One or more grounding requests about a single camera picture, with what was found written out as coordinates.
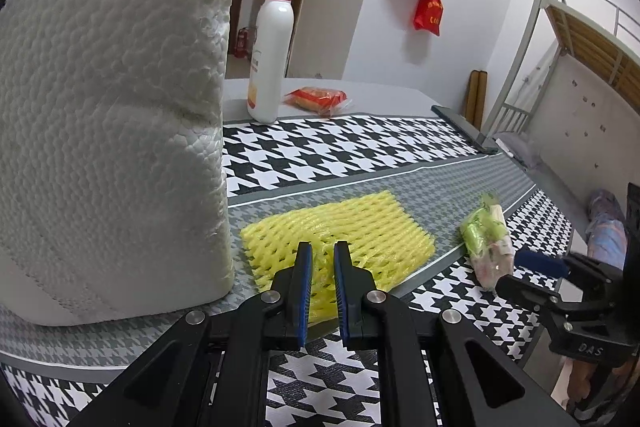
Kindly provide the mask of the person right hand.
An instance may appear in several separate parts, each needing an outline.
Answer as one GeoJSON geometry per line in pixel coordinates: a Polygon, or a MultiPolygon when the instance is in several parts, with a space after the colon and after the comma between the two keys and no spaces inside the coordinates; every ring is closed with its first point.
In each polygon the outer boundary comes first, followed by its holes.
{"type": "Polygon", "coordinates": [[[627,363],[613,367],[575,360],[567,388],[570,403],[576,409],[586,411],[612,402],[625,387],[627,373],[627,363]]]}

